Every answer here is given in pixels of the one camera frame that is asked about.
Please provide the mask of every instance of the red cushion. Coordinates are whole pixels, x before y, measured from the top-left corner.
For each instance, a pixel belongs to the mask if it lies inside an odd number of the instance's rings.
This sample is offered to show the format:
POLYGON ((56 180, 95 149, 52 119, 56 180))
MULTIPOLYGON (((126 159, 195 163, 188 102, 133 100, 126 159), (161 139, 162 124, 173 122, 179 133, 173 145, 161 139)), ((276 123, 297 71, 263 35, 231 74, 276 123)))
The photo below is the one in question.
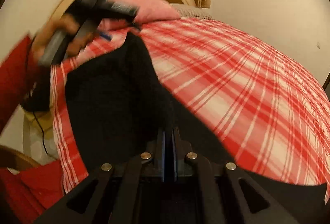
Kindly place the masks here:
MULTIPOLYGON (((160 21, 180 19, 180 13, 165 0, 110 0, 121 2, 133 7, 138 7, 138 13, 135 22, 139 25, 160 21)), ((126 20, 103 19, 99 30, 107 31, 111 29, 120 29, 127 26, 126 20)))
POLYGON ((14 214, 22 224, 30 224, 63 196, 60 161, 22 171, 18 175, 2 168, 0 184, 14 214))

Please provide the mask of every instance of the bed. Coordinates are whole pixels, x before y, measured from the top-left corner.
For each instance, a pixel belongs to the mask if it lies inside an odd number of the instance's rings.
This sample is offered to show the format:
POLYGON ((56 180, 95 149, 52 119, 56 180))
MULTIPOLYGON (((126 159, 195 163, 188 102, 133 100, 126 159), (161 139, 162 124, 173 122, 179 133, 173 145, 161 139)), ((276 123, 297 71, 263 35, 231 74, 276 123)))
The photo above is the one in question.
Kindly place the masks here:
MULTIPOLYGON (((72 1, 62 0, 52 18, 72 1)), ((194 0, 166 1, 194 6, 194 0)), ((66 192, 88 175, 65 104, 66 76, 121 46, 127 31, 108 31, 111 42, 95 39, 78 57, 52 67, 53 132, 66 192)), ((160 82, 213 131, 239 166, 287 183, 330 184, 330 104, 303 66, 214 20, 151 22, 141 37, 160 82)))

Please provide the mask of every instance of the red fabric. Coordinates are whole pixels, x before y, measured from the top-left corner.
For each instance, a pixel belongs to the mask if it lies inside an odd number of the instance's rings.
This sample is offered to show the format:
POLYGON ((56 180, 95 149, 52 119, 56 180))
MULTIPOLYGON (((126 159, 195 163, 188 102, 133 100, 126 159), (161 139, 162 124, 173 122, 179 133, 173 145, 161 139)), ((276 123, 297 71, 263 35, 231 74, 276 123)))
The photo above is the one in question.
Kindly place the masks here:
POLYGON ((63 197, 62 168, 59 160, 22 171, 18 177, 46 209, 63 197))
MULTIPOLYGON (((25 60, 30 43, 29 36, 24 37, 0 66, 0 133, 40 74, 31 54, 26 72, 25 60)), ((0 184, 1 195, 19 220, 23 224, 32 223, 63 196, 60 161, 19 175, 0 169, 0 184)))
POLYGON ((26 72, 25 60, 30 43, 29 36, 25 36, 0 66, 0 133, 40 72, 31 54, 26 72))
POLYGON ((22 224, 32 223, 45 210, 18 176, 3 168, 0 181, 5 189, 1 195, 22 224))
POLYGON ((32 223, 63 197, 60 161, 13 175, 0 169, 3 197, 22 224, 32 223))
MULTIPOLYGON (((88 175, 65 102, 67 74, 121 46, 109 31, 51 72, 54 136, 65 191, 88 175)), ((201 119, 244 169, 287 183, 328 184, 330 103, 302 65, 243 31, 214 20, 144 24, 140 33, 160 82, 201 119)))

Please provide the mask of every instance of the hand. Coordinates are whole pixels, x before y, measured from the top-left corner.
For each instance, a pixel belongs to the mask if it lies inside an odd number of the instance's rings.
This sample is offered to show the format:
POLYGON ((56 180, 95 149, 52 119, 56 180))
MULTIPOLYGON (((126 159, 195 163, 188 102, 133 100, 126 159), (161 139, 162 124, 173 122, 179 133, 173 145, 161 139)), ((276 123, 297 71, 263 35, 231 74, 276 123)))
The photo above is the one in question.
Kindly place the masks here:
MULTIPOLYGON (((70 14, 64 14, 59 20, 48 21, 42 30, 36 35, 31 47, 31 52, 33 53, 35 61, 38 61, 44 54, 45 48, 51 40, 54 32, 59 28, 65 30, 71 35, 75 35, 79 29, 79 24, 70 14)), ((69 56, 77 55, 81 49, 85 48, 88 43, 93 41, 94 37, 94 33, 88 33, 83 38, 74 38, 68 45, 66 50, 67 54, 69 56)))

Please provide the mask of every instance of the black metal frame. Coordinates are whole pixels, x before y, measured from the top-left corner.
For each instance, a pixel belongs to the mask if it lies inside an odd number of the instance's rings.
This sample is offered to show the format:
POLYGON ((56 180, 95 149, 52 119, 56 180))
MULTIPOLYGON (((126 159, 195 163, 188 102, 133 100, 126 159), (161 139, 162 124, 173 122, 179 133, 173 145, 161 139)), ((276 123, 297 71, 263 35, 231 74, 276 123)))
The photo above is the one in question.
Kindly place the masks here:
POLYGON ((150 158, 141 154, 115 167, 107 165, 106 171, 97 168, 34 223, 141 223, 141 184, 185 184, 192 178, 198 182, 200 214, 196 223, 298 223, 235 164, 210 163, 193 154, 178 128, 171 133, 159 130, 157 139, 146 145, 146 152, 150 158), (244 187, 258 193, 260 199, 254 199, 253 205, 244 187))

